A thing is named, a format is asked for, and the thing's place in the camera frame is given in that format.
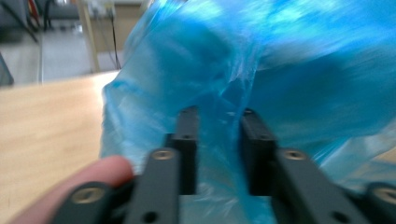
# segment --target translucent blue plastic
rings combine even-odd
[[[102,156],[142,172],[178,111],[198,105],[199,193],[182,198],[181,223],[274,223],[236,151],[248,106],[335,183],[396,185],[377,157],[396,147],[395,18],[393,0],[156,1],[104,88]]]

